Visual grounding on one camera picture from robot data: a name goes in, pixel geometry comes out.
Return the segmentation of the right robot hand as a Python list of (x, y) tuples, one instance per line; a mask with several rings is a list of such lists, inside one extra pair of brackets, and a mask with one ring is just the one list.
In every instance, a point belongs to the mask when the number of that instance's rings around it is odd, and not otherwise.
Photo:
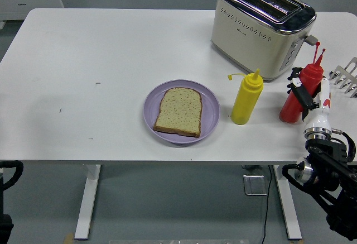
[(306, 139), (318, 138), (329, 139), (332, 134), (332, 127), (329, 122), (331, 108), (330, 83), (325, 77), (320, 81), (316, 95), (309, 94), (300, 79), (302, 68), (293, 68), (290, 81), (287, 86), (301, 105), (302, 120), (305, 123), (304, 136)]

